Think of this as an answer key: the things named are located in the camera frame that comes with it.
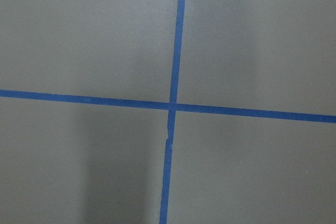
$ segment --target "vertical tape strip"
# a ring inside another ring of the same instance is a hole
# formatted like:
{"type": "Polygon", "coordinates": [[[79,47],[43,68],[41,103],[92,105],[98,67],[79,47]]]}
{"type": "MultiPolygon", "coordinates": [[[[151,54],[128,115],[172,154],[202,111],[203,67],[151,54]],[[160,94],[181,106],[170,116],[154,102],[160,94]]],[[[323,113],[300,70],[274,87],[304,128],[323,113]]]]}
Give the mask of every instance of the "vertical tape strip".
{"type": "Polygon", "coordinates": [[[162,182],[160,222],[159,222],[160,224],[167,223],[170,173],[171,173],[171,167],[172,167],[172,154],[173,154],[173,142],[174,142],[177,90],[179,87],[178,75],[180,73],[184,5],[185,5],[185,0],[177,0],[174,55],[173,55],[172,79],[171,79],[171,85],[170,85],[170,98],[169,98],[170,107],[169,107],[169,112],[168,112],[168,123],[167,123],[168,139],[166,140],[166,147],[165,147],[165,153],[164,153],[163,182],[162,182]]]}

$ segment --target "gray surface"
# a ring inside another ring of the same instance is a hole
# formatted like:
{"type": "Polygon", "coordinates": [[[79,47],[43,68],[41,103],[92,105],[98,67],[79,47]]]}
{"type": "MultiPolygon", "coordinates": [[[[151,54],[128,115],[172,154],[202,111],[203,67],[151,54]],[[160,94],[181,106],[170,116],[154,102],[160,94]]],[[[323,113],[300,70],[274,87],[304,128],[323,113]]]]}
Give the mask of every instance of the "gray surface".
{"type": "Polygon", "coordinates": [[[178,112],[168,224],[336,223],[334,124],[178,112]]]}
{"type": "Polygon", "coordinates": [[[0,223],[156,223],[166,118],[0,98],[0,223]]]}
{"type": "Polygon", "coordinates": [[[168,101],[177,0],[0,0],[0,88],[168,101]]]}
{"type": "Polygon", "coordinates": [[[186,0],[179,103],[336,114],[336,0],[186,0]]]}

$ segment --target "gray square section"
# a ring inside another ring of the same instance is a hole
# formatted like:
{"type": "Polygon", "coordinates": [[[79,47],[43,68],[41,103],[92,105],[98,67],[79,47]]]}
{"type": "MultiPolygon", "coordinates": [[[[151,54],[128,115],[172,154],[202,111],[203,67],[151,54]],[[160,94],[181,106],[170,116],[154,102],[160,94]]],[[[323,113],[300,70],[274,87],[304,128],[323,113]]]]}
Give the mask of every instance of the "gray square section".
{"type": "Polygon", "coordinates": [[[0,0],[0,89],[168,101],[177,0],[0,0]]]}
{"type": "Polygon", "coordinates": [[[166,111],[0,98],[1,223],[156,223],[166,111]]]}
{"type": "Polygon", "coordinates": [[[336,0],[186,0],[179,103],[336,114],[336,0]]]}
{"type": "Polygon", "coordinates": [[[177,113],[168,224],[336,223],[334,124],[177,113]]]}

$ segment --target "blue painter's tape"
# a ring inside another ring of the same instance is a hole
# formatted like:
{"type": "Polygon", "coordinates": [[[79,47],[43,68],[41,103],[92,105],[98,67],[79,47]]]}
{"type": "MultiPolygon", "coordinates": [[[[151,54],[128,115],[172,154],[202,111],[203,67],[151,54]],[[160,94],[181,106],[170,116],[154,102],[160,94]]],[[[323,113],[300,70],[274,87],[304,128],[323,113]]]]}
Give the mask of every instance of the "blue painter's tape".
{"type": "Polygon", "coordinates": [[[170,174],[171,174],[171,167],[172,167],[172,153],[173,153],[175,115],[176,115],[176,103],[177,103],[177,90],[179,88],[178,76],[180,74],[180,58],[181,58],[181,48],[182,48],[184,5],[185,5],[185,0],[177,0],[174,55],[173,55],[172,79],[171,79],[171,85],[170,85],[169,113],[168,113],[168,123],[167,123],[168,139],[166,140],[166,147],[165,147],[165,154],[164,154],[163,183],[162,183],[160,222],[159,222],[160,224],[167,223],[170,174]]]}
{"type": "Polygon", "coordinates": [[[269,110],[238,109],[238,108],[191,105],[191,104],[177,104],[176,109],[178,111],[187,111],[187,112],[253,116],[256,118],[274,118],[274,119],[287,119],[287,120],[322,122],[322,123],[336,123],[336,116],[334,115],[318,115],[318,114],[280,112],[269,110]]]}
{"type": "Polygon", "coordinates": [[[132,108],[157,109],[157,110],[168,110],[169,108],[169,104],[165,102],[83,97],[79,95],[48,94],[48,93],[13,91],[13,90],[0,90],[0,97],[86,103],[86,104],[110,105],[110,106],[132,107],[132,108]]]}
{"type": "Polygon", "coordinates": [[[170,188],[170,174],[172,167],[172,154],[173,154],[173,142],[174,142],[174,128],[175,128],[175,115],[176,111],[169,110],[168,113],[168,139],[166,140],[165,152],[164,152],[164,165],[163,165],[163,186],[161,193],[161,208],[160,208],[160,224],[167,223],[168,213],[168,199],[170,188]]]}
{"type": "Polygon", "coordinates": [[[177,90],[179,87],[178,76],[180,73],[180,58],[181,58],[181,48],[182,48],[184,5],[185,5],[185,0],[177,0],[174,55],[173,55],[172,79],[171,79],[170,98],[169,98],[170,103],[177,102],[177,90]]]}

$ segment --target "gray floor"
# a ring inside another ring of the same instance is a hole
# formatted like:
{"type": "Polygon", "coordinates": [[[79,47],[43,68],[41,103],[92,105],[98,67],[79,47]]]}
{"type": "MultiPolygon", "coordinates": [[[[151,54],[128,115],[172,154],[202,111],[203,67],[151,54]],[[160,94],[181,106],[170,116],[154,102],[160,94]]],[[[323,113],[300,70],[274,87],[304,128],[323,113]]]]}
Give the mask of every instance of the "gray floor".
{"type": "MultiPolygon", "coordinates": [[[[0,89],[169,101],[177,0],[0,0],[0,89]]],[[[179,103],[336,115],[336,0],[186,0],[179,103]]],[[[158,223],[167,111],[0,98],[0,222],[158,223]]],[[[335,223],[334,124],[178,112],[168,223],[335,223]]]]}

